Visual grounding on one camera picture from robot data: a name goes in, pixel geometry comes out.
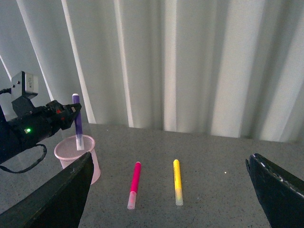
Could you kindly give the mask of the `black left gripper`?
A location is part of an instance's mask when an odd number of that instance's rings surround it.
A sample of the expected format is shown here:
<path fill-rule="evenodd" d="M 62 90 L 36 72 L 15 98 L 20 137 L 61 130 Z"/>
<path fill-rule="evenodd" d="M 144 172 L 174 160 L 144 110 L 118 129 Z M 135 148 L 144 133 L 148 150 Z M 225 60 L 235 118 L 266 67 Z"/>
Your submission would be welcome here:
<path fill-rule="evenodd" d="M 81 108 L 80 103 L 62 105 L 54 100 L 8 121 L 8 124 L 21 145 L 35 145 L 60 129 L 70 128 Z"/>

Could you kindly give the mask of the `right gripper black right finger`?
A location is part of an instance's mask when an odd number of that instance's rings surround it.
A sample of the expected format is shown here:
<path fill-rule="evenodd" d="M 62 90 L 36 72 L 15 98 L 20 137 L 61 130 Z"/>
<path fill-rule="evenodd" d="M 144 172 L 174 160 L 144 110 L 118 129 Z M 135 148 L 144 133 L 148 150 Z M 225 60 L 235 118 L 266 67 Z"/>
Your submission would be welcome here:
<path fill-rule="evenodd" d="M 273 228 L 304 226 L 304 181 L 255 153 L 246 167 L 257 199 Z"/>

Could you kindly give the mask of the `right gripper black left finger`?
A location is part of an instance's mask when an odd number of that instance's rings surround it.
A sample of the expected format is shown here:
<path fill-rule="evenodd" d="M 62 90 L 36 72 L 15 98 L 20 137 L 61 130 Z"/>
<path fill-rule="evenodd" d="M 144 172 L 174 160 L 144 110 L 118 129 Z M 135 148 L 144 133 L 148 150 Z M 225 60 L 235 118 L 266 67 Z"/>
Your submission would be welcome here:
<path fill-rule="evenodd" d="M 77 228 L 94 172 L 83 154 L 25 199 L 0 215 L 2 228 Z"/>

